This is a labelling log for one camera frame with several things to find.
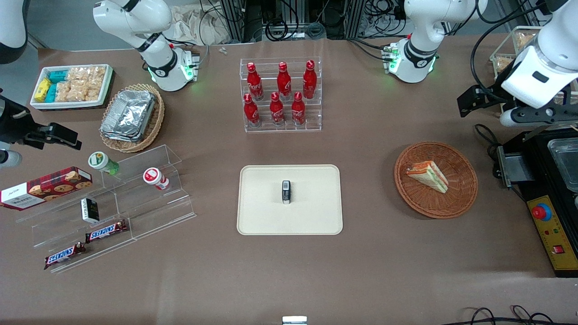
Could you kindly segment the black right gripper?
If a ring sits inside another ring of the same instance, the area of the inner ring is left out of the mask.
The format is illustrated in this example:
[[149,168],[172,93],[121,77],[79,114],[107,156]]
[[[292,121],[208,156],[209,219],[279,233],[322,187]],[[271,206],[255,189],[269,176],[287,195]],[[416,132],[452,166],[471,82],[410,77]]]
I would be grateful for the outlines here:
[[60,144],[81,150],[79,134],[58,123],[34,129],[34,119],[29,109],[4,96],[0,97],[0,141],[22,146],[44,149],[45,144]]

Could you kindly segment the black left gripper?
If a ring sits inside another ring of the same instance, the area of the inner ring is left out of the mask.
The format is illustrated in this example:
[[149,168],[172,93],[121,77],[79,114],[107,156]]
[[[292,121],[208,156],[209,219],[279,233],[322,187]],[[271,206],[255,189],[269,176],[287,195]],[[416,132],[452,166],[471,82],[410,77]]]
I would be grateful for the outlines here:
[[[499,74],[495,86],[504,98],[501,111],[517,107],[541,108],[541,68],[533,60],[512,61]],[[460,117],[478,109],[487,109],[498,104],[498,100],[489,99],[481,86],[471,86],[457,98]]]

